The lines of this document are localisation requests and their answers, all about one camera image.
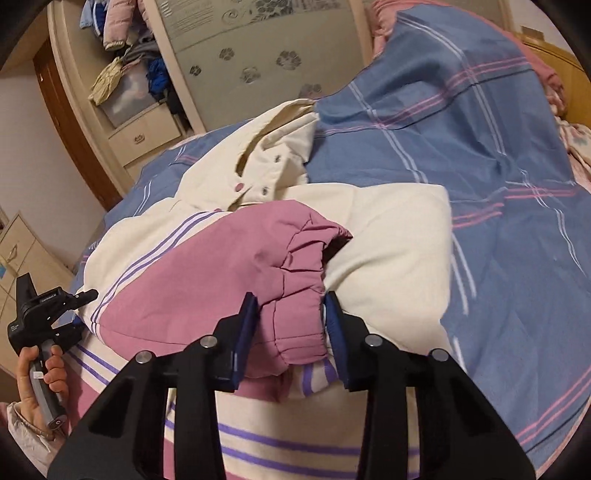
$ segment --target wooden headboard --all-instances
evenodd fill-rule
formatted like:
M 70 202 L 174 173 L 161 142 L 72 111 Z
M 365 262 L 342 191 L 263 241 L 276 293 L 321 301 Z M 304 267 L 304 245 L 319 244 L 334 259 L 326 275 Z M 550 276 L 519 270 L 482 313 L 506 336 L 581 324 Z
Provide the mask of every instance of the wooden headboard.
M 562 79 L 568 101 L 565 119 L 573 124 L 591 127 L 591 82 L 577 58 L 572 53 L 543 40 L 519 33 L 515 35 L 556 70 Z

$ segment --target storage box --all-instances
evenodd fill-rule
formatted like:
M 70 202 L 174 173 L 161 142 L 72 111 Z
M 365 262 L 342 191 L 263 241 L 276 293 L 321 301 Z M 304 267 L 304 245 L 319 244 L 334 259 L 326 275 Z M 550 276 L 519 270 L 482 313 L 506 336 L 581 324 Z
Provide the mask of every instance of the storage box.
M 121 77 L 119 85 L 100 108 L 117 128 L 138 113 L 156 103 L 148 91 L 145 62 L 129 68 Z

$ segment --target pink coat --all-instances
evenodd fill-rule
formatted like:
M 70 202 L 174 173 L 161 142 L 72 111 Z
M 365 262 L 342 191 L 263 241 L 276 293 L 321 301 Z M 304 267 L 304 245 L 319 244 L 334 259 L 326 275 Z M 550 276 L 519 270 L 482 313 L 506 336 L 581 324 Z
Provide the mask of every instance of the pink coat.
M 122 230 L 113 232 L 111 240 L 117 234 L 124 242 Z M 235 315 L 251 291 L 261 321 L 239 393 L 284 398 L 288 367 L 327 355 L 323 262 L 349 238 L 345 228 L 294 200 L 239 209 L 167 251 L 117 293 L 100 316 L 101 339 L 125 359 L 140 350 L 179 352 Z M 85 282 L 89 275 L 87 266 Z
M 117 50 L 125 46 L 127 33 L 134 19 L 135 7 L 139 8 L 142 18 L 150 30 L 150 22 L 144 0 L 111 0 L 107 9 L 103 46 L 105 50 Z

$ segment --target white wall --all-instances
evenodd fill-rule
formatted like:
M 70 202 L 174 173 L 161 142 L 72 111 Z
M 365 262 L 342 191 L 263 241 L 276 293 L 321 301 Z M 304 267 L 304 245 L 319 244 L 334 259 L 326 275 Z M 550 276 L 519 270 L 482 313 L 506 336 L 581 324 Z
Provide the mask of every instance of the white wall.
M 556 45 L 558 48 L 573 52 L 566 43 L 566 40 L 560 34 L 558 29 L 552 23 L 552 20 L 546 16 L 531 0 L 508 0 L 513 15 L 515 30 L 521 32 L 521 26 L 530 27 L 544 33 L 546 42 Z
M 0 206 L 9 218 L 20 211 L 68 267 L 105 214 L 53 125 L 31 61 L 0 76 Z

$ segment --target sleeve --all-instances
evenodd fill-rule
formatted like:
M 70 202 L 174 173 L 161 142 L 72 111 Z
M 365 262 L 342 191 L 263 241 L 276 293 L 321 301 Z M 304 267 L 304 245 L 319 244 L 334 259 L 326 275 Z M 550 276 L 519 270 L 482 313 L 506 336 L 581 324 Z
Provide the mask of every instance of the sleeve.
M 66 441 L 58 430 L 49 434 L 42 432 L 21 415 L 20 403 L 12 403 L 7 408 L 8 431 L 33 465 L 44 475 L 57 452 Z
M 127 33 L 134 18 L 137 0 L 111 0 L 105 19 L 103 46 L 105 50 L 118 50 L 125 46 Z

